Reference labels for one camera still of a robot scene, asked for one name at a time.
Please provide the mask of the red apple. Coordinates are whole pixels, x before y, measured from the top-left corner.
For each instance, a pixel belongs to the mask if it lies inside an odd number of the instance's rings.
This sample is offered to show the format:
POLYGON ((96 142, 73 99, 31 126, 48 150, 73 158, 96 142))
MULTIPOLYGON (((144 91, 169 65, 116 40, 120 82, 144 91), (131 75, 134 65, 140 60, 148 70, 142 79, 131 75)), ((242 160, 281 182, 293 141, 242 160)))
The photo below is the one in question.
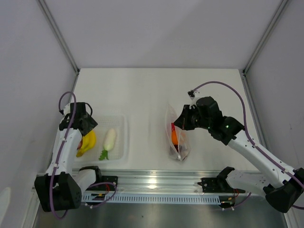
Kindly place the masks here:
POLYGON ((176 133, 176 126, 174 125, 174 123, 171 123, 171 132, 176 133))

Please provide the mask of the orange fruit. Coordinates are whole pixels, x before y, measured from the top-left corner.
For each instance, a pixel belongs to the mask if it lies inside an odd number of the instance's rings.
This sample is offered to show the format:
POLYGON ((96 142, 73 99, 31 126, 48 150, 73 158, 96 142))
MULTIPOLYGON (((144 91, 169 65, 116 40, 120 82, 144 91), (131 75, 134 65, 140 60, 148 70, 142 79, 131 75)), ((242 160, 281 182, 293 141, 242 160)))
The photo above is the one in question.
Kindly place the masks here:
POLYGON ((178 145, 179 141, 178 141, 178 137, 176 133, 171 133, 171 141, 173 145, 178 145))

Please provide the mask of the clear polka dot zip bag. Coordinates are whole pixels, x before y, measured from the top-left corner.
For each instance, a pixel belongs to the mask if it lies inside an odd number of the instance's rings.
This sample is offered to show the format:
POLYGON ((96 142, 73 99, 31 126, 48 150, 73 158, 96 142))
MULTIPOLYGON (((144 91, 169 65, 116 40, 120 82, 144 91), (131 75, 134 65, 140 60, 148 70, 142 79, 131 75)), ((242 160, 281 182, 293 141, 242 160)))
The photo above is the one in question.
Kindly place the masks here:
POLYGON ((178 161, 185 160, 190 151, 190 144, 186 131, 181 130, 174 125, 174 121, 177 120, 177 114, 175 109, 167 103, 165 112, 165 131, 169 143, 169 155, 178 161))

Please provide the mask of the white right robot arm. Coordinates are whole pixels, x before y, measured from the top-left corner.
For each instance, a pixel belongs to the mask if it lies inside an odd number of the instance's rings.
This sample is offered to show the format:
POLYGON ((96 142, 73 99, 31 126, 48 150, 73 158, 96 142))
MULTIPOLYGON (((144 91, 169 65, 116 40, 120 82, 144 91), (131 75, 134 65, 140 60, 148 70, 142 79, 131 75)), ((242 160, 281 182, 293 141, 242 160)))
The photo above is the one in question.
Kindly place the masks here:
POLYGON ((261 197, 277 211, 287 213, 304 192, 304 170, 294 169, 279 160, 246 132, 246 128, 233 117, 224 116, 212 97, 195 98, 183 107, 174 125, 190 131, 202 128, 216 140, 240 153, 262 174, 256 178, 234 168, 222 171, 217 179, 221 191, 241 189, 261 197))

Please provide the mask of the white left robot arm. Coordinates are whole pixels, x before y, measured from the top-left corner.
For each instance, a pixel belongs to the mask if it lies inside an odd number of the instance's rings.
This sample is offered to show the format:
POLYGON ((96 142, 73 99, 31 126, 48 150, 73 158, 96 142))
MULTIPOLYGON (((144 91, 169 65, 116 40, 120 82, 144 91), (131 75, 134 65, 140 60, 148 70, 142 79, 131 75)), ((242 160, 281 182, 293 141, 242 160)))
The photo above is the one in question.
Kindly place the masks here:
POLYGON ((98 167, 86 166, 76 177, 72 169, 76 158, 94 148, 98 125, 87 112, 90 105, 85 102, 70 103, 62 111, 64 118, 59 124, 53 148, 52 162, 45 175, 36 177, 34 186, 45 212, 77 209, 82 194, 89 187, 98 190, 103 178, 98 167))

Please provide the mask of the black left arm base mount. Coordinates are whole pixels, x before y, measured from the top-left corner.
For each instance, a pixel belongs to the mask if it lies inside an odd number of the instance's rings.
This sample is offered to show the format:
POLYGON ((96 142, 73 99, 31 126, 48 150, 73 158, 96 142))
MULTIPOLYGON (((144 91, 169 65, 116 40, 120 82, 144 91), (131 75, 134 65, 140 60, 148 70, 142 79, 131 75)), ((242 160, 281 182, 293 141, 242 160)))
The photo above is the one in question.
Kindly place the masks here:
MULTIPOLYGON (((96 173, 95 183, 110 182, 110 183, 114 184, 115 186, 117 186, 118 176, 103 175, 98 166, 95 166, 95 173, 96 173)), ((101 184, 101 185, 93 187, 93 189, 99 190, 99 191, 114 191, 114 186, 110 185, 110 184, 101 184)))

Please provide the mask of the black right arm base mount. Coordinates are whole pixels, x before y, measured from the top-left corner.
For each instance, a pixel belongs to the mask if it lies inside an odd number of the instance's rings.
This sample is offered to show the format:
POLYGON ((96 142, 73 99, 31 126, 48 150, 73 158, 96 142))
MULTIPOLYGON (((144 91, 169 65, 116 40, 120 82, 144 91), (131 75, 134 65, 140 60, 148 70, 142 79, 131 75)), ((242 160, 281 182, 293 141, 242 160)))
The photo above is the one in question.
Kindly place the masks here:
POLYGON ((226 167, 216 177, 203 177, 197 182, 203 193, 246 193, 244 189, 232 188, 227 179, 236 171, 235 168, 226 167))

